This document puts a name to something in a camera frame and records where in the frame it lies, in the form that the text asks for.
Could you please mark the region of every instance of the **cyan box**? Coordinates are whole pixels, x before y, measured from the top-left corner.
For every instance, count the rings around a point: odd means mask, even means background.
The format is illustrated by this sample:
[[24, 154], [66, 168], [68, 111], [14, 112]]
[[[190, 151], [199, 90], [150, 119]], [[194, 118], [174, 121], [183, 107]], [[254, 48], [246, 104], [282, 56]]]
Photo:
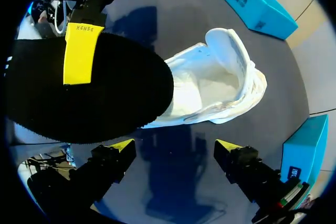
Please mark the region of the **cyan box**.
[[297, 28], [295, 20], [276, 0], [225, 0], [251, 29], [286, 39]]
[[310, 191], [319, 175], [328, 137], [328, 115], [308, 118], [284, 142], [282, 150], [281, 181], [298, 177], [310, 185]]

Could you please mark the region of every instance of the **round table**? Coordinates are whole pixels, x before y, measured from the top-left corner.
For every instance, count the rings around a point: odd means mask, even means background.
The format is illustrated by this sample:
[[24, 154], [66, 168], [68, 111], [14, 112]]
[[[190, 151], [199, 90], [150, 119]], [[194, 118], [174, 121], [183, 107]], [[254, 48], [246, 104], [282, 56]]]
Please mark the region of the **round table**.
[[[106, 32], [135, 40], [163, 59], [205, 42], [212, 28], [232, 28], [268, 87], [256, 107], [227, 123], [131, 134], [137, 157], [121, 183], [95, 204], [97, 209], [129, 224], [250, 223], [258, 206], [228, 182], [213, 158], [214, 144], [219, 138], [251, 145], [267, 165], [280, 169], [283, 142], [309, 116], [303, 80], [287, 43], [247, 29], [224, 0], [115, 0], [104, 11]], [[125, 95], [130, 94], [141, 95], [131, 90]], [[85, 163], [97, 145], [73, 145], [76, 164]]]

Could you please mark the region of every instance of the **yellow label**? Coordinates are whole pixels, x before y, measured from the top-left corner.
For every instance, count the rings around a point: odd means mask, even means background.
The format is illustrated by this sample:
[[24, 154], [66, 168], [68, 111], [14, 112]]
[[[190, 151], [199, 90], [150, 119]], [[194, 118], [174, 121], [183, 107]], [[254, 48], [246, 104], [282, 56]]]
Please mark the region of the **yellow label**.
[[94, 50], [104, 27], [84, 23], [68, 23], [65, 40], [63, 84], [91, 82]]
[[108, 147], [113, 147], [113, 148], [116, 148], [119, 150], [119, 152], [122, 151], [122, 149], [124, 149], [130, 142], [134, 141], [134, 139], [128, 139], [128, 140], [125, 140], [125, 141], [122, 141], [120, 143], [117, 143], [117, 144], [112, 144]]
[[229, 142], [225, 142], [225, 141], [220, 140], [220, 139], [216, 139], [216, 141], [219, 141], [219, 143], [222, 144], [229, 152], [231, 152], [231, 150], [236, 149], [236, 148], [243, 148], [242, 146], [232, 144], [232, 143], [229, 143]]

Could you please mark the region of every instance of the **shoe insole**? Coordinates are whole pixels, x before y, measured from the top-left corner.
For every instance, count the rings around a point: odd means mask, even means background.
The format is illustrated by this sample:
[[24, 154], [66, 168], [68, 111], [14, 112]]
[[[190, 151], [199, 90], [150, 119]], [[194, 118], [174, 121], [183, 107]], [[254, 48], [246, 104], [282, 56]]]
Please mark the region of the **shoe insole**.
[[63, 85], [64, 37], [17, 40], [8, 62], [9, 119], [42, 136], [93, 143], [129, 134], [156, 119], [173, 98], [173, 77], [154, 52], [101, 34], [91, 83]]

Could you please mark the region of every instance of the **wire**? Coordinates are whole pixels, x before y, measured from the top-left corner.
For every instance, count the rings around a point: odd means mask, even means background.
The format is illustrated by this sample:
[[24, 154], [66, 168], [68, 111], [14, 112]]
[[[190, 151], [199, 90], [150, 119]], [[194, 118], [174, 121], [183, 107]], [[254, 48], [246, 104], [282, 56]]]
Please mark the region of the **wire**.
[[334, 111], [334, 110], [336, 110], [336, 108], [331, 109], [331, 110], [325, 110], [325, 111], [321, 111], [321, 112], [311, 113], [309, 115], [316, 115], [316, 114], [326, 113], [326, 112], [330, 112], [330, 111]]
[[[58, 159], [58, 158], [62, 158], [62, 156], [53, 157], [53, 156], [50, 156], [50, 155], [47, 154], [47, 153], [45, 153], [44, 155], [47, 155], [48, 157], [50, 157], [50, 159]], [[68, 161], [68, 160], [67, 160], [67, 155], [72, 159], [72, 161]], [[66, 161], [66, 162], [74, 162], [74, 159], [73, 159], [68, 153], [65, 153], [64, 156], [65, 156], [65, 161]]]
[[51, 157], [51, 158], [54, 158], [53, 156], [50, 156], [49, 154], [45, 153], [44, 155], [48, 156], [48, 157]]
[[29, 172], [30, 172], [30, 175], [33, 175], [32, 173], [31, 173], [31, 169], [30, 169], [30, 165], [28, 165], [28, 169], [29, 169]]
[[54, 25], [55, 25], [55, 29], [56, 29], [56, 32], [58, 34], [64, 34], [65, 33], [65, 28], [67, 27], [67, 3], [65, 0], [63, 0], [63, 27], [62, 27], [62, 30], [60, 31], [58, 29], [58, 26], [57, 26], [57, 9], [58, 9], [58, 5], [60, 4], [61, 2], [60, 1], [57, 1], [57, 5], [55, 7], [55, 18], [54, 18]]
[[48, 166], [47, 163], [42, 162], [42, 161], [39, 161], [39, 160], [36, 160], [36, 159], [34, 159], [34, 158], [32, 158], [32, 157], [30, 157], [29, 159], [31, 159], [31, 160], [33, 160], [33, 161], [35, 161], [35, 162], [38, 162], [38, 163], [41, 163], [41, 164], [46, 165], [46, 166], [42, 166], [42, 167], [51, 167], [51, 168], [57, 168], [57, 167], [60, 167], [60, 168], [75, 169], [75, 167], [62, 167], [62, 166], [53, 167], [53, 166], [50, 166], [50, 165]]
[[47, 161], [47, 162], [50, 162], [50, 160], [53, 160], [53, 159], [55, 159], [57, 161], [61, 160], [63, 162], [67, 161], [65, 155], [57, 156], [57, 157], [51, 157], [51, 158], [39, 159], [38, 161]]
[[71, 159], [72, 159], [72, 161], [70, 161], [70, 162], [74, 162], [75, 160], [74, 160], [74, 158], [73, 157], [71, 157], [70, 155], [69, 155], [69, 153], [68, 152], [65, 152], [66, 153], [66, 155], [68, 156], [68, 157], [70, 157]]
[[46, 166], [41, 166], [41, 167], [43, 167], [43, 168], [52, 168], [52, 169], [56, 169], [56, 170], [62, 170], [62, 171], [64, 171], [64, 172], [68, 172], [69, 170], [64, 170], [64, 169], [62, 169], [62, 168], [66, 168], [66, 169], [76, 169], [75, 167], [62, 167], [62, 166], [53, 167], [53, 166], [48, 166], [48, 165], [46, 165]]

